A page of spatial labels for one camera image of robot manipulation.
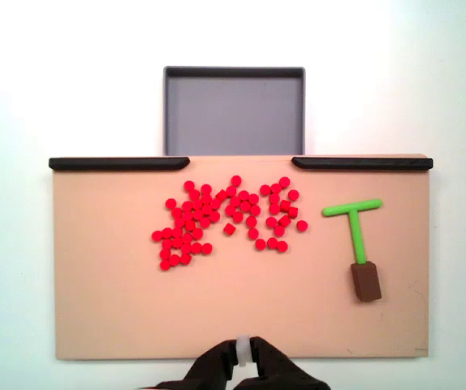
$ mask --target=green t-shaped handle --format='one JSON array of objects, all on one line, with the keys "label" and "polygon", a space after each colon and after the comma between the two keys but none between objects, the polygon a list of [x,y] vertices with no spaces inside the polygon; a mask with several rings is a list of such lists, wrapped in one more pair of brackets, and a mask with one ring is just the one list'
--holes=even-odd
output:
[{"label": "green t-shaped handle", "polygon": [[360,217],[358,211],[377,209],[382,206],[381,199],[372,199],[370,201],[355,201],[346,205],[326,207],[323,209],[323,215],[331,217],[333,215],[348,214],[350,230],[352,232],[352,242],[356,252],[356,261],[358,264],[366,263],[365,246],[363,245],[363,236],[361,235]]}]

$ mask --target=gray tray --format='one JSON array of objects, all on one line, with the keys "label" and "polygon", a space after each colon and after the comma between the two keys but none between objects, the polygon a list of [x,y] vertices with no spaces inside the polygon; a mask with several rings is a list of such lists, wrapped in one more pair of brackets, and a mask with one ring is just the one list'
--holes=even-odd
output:
[{"label": "gray tray", "polygon": [[165,67],[165,154],[303,154],[304,76],[302,67]]}]

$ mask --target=cluster of red pieces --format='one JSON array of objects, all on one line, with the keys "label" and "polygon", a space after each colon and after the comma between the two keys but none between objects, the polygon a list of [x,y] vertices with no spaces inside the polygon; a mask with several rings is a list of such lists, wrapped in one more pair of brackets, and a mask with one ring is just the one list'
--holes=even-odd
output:
[{"label": "cluster of red pieces", "polygon": [[[211,223],[216,223],[220,220],[219,213],[222,203],[229,198],[229,205],[226,206],[225,213],[232,217],[234,223],[241,223],[244,220],[244,214],[249,214],[245,222],[248,226],[248,237],[255,241],[255,247],[258,250],[263,250],[265,247],[277,249],[279,252],[287,251],[288,245],[284,240],[278,241],[275,237],[267,240],[258,238],[260,233],[255,228],[257,225],[257,216],[261,213],[261,208],[258,205],[260,198],[255,193],[248,191],[239,191],[237,189],[242,183],[240,176],[231,178],[231,185],[226,190],[221,189],[214,197],[212,196],[211,186],[203,184],[201,190],[196,189],[192,181],[184,183],[184,189],[188,193],[189,200],[185,201],[181,207],[177,207],[175,199],[166,201],[166,208],[171,210],[171,215],[174,219],[174,227],[165,227],[161,231],[152,233],[152,239],[162,243],[162,250],[159,253],[161,257],[160,267],[163,271],[168,271],[171,267],[179,264],[187,265],[192,260],[192,255],[195,254],[211,254],[213,246],[210,243],[201,244],[198,242],[204,233],[203,230],[208,228]],[[270,200],[269,212],[272,215],[286,213],[280,219],[269,217],[265,223],[269,228],[272,228],[274,234],[278,237],[283,236],[285,228],[291,224],[291,219],[298,216],[298,209],[292,207],[291,203],[296,201],[300,194],[292,189],[287,193],[289,200],[280,201],[280,193],[284,188],[287,188],[291,181],[287,177],[283,177],[276,184],[271,186],[262,185],[260,193],[262,196],[268,196]],[[305,221],[298,221],[296,227],[300,232],[307,230]],[[224,232],[227,235],[232,235],[236,227],[228,223],[224,227]]]}]

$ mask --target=white background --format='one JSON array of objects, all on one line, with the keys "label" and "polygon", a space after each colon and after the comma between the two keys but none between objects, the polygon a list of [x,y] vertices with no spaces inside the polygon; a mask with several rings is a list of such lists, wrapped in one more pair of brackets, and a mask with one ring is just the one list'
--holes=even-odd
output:
[{"label": "white background", "polygon": [[434,159],[430,356],[298,363],[334,389],[466,388],[466,1],[172,0],[0,2],[0,389],[190,367],[54,358],[47,159],[159,155],[166,65],[303,66],[308,154]]}]

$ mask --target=wooden board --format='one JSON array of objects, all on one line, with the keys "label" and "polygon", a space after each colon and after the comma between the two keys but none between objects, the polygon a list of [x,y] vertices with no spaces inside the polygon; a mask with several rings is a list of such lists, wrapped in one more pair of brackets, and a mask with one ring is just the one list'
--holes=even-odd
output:
[{"label": "wooden board", "polygon": [[[215,190],[233,175],[250,192],[288,176],[308,231],[289,227],[286,253],[257,252],[244,224],[224,235],[222,212],[202,239],[211,255],[161,271],[150,236],[173,226],[165,200],[187,200],[185,180]],[[383,206],[361,212],[360,224],[382,299],[363,303],[348,217],[321,210],[374,198]],[[305,171],[287,156],[195,157],[170,172],[55,171],[54,263],[60,359],[195,358],[244,334],[299,358],[427,356],[429,173]]]}]

